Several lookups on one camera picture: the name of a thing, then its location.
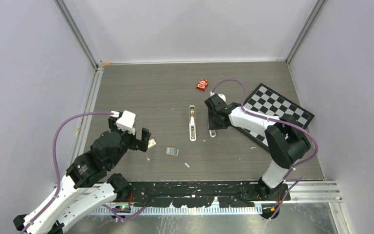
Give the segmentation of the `white staple box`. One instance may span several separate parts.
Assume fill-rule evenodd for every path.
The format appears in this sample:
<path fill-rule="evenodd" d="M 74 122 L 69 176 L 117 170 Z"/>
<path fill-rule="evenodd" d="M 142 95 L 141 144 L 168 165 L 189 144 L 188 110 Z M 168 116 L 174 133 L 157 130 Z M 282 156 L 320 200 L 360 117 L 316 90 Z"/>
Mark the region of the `white staple box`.
<path fill-rule="evenodd" d="M 156 141 L 154 139 L 150 139 L 148 143 L 148 149 L 156 146 Z"/>

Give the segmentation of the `pink white stapler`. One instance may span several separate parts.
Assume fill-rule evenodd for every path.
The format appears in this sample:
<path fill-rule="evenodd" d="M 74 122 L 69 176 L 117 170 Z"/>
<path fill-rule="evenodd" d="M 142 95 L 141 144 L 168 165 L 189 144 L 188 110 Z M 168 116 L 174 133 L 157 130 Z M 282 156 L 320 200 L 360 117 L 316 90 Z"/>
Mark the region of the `pink white stapler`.
<path fill-rule="evenodd" d="M 216 135 L 217 135 L 216 130 L 214 130 L 214 129 L 209 129 L 209 135 L 210 135 L 211 138 L 216 137 Z"/>

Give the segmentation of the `cream beige stapler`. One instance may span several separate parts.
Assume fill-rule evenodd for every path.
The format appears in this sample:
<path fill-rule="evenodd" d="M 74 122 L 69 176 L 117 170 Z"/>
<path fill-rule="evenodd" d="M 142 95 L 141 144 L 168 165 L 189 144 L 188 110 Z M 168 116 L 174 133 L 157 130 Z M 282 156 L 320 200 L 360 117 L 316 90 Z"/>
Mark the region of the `cream beige stapler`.
<path fill-rule="evenodd" d="M 189 106 L 189 139 L 196 140 L 196 124 L 195 124 L 195 106 Z"/>

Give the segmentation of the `silver staple box tray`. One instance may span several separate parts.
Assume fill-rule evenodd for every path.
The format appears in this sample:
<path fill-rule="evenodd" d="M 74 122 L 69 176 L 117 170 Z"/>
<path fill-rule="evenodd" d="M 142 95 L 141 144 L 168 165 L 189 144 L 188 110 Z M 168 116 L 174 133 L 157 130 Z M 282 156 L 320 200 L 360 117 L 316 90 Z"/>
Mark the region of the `silver staple box tray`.
<path fill-rule="evenodd" d="M 171 155 L 171 156 L 178 156 L 179 154 L 179 149 L 176 149 L 176 148 L 171 148 L 171 147 L 167 147 L 166 148 L 166 154 L 167 155 Z"/>

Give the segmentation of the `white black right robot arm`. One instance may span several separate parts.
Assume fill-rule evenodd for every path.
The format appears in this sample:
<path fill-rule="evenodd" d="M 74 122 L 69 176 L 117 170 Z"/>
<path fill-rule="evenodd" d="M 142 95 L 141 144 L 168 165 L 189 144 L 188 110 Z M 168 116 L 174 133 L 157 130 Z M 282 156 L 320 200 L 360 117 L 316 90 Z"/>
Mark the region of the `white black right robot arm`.
<path fill-rule="evenodd" d="M 272 161 L 258 181 L 261 198 L 271 200 L 285 175 L 311 148 L 304 129 L 296 124 L 292 115 L 271 117 L 246 111 L 238 103 L 228 105 L 219 94 L 204 101 L 209 112 L 211 129 L 221 130 L 230 126 L 250 130 L 267 141 Z"/>

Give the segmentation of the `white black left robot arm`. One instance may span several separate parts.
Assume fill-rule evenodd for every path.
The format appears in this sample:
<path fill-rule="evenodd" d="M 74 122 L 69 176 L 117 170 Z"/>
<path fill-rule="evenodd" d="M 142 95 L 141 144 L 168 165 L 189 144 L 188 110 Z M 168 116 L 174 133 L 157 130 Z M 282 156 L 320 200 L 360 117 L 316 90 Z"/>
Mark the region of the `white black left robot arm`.
<path fill-rule="evenodd" d="M 146 152 L 150 136 L 146 128 L 142 129 L 141 139 L 127 131 L 103 132 L 90 150 L 68 167 L 60 186 L 46 199 L 52 204 L 44 209 L 42 203 L 33 212 L 16 216 L 13 220 L 16 229 L 27 234 L 64 234 L 96 208 L 114 200 L 126 201 L 131 189 L 121 174 L 112 174 L 94 192 L 81 199 L 79 196 L 106 177 L 127 150 Z"/>

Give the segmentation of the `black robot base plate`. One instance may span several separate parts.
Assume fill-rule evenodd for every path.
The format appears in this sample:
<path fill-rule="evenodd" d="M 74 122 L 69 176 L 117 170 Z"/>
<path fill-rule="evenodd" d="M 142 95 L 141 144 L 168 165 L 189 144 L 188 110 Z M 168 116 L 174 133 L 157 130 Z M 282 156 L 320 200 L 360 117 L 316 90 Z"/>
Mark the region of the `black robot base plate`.
<path fill-rule="evenodd" d="M 128 182 L 121 174 L 105 180 L 117 187 L 114 202 L 131 202 L 135 207 L 210 207 L 217 200 L 221 208 L 250 207 L 257 201 L 280 203 L 289 200 L 288 186 L 269 189 L 251 181 L 153 181 Z"/>

